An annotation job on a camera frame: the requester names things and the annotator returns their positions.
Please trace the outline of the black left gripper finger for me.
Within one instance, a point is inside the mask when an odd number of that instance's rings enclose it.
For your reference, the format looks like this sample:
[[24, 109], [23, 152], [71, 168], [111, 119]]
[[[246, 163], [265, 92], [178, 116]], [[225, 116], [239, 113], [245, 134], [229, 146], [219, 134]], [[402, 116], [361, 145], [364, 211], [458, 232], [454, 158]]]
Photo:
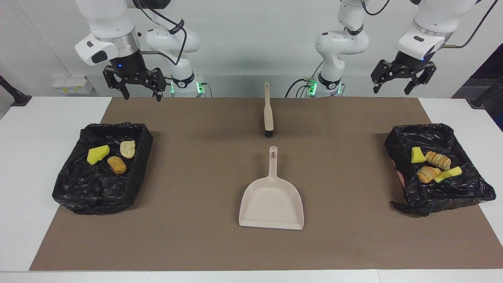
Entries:
[[382, 85], [392, 79], [397, 78], [398, 65], [395, 61], [388, 62], [381, 59], [371, 72], [371, 80], [374, 84], [373, 92], [377, 94]]
[[434, 62], [428, 62], [424, 68], [406, 70], [406, 78], [410, 78], [410, 82], [404, 88], [405, 95], [409, 95], [415, 87], [427, 84], [436, 69]]

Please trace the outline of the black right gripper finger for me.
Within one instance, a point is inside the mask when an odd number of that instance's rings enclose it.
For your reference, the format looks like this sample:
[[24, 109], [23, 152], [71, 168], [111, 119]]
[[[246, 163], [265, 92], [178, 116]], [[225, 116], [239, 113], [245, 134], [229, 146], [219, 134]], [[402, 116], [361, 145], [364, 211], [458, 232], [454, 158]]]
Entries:
[[116, 78], [116, 72], [112, 66], [105, 66], [103, 69], [103, 76], [108, 85], [108, 88], [114, 88], [121, 92], [122, 96], [125, 100], [130, 98], [130, 93], [126, 86], [126, 81], [122, 77], [119, 77], [120, 80]]
[[160, 102], [163, 92], [166, 90], [167, 82], [160, 68], [154, 68], [147, 71], [147, 87], [152, 91], [153, 97]]

